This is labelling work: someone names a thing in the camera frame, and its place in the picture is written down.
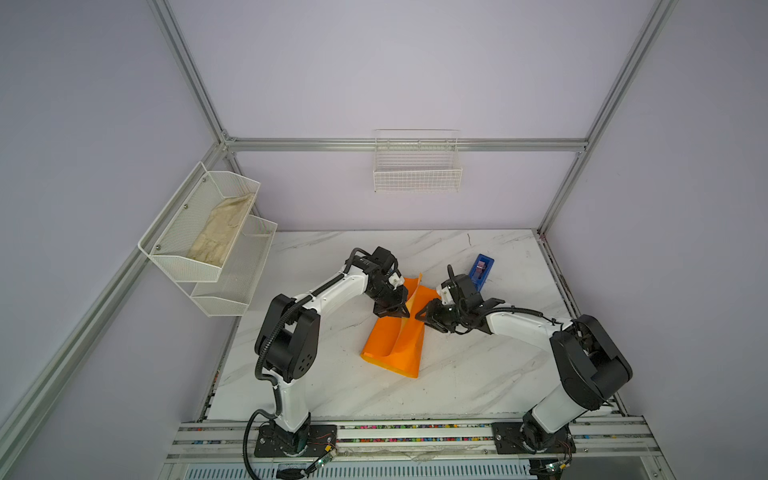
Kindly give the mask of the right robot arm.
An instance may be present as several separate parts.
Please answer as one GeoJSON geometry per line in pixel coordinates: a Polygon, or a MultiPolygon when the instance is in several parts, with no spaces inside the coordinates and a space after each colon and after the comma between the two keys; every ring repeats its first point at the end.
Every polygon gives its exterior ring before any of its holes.
{"type": "Polygon", "coordinates": [[[520,428],[522,447],[532,453],[552,447],[571,421],[600,409],[633,377],[629,362],[597,318],[584,314],[557,320],[502,299],[485,299],[464,274],[444,281],[438,297],[415,317],[441,333],[481,331],[552,354],[560,384],[524,415],[520,428]]]}

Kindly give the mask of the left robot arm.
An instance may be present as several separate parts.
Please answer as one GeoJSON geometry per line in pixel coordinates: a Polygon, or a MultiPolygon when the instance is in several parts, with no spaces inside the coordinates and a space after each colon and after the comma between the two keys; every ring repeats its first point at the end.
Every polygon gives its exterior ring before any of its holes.
{"type": "Polygon", "coordinates": [[[383,247],[351,251],[340,271],[307,293],[275,296],[254,344],[255,377],[271,384],[275,411],[265,416],[295,434],[309,422],[301,379],[317,357],[320,326],[347,302],[365,295],[378,318],[407,318],[408,290],[396,257],[383,247]]]}

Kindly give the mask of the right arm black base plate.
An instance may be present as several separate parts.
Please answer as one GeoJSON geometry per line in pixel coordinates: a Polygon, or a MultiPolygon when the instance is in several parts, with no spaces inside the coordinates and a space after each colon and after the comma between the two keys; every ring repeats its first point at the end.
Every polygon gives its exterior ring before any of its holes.
{"type": "Polygon", "coordinates": [[[575,451],[567,426],[547,433],[533,423],[494,422],[491,429],[498,454],[571,454],[575,451]]]}

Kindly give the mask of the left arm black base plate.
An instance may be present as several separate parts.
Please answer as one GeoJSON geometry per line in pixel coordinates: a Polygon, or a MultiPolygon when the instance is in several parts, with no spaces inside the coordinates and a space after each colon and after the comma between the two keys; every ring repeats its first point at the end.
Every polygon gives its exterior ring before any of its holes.
{"type": "Polygon", "coordinates": [[[310,424],[292,433],[271,423],[258,430],[253,456],[261,458],[315,458],[325,454],[337,440],[333,424],[310,424]]]}

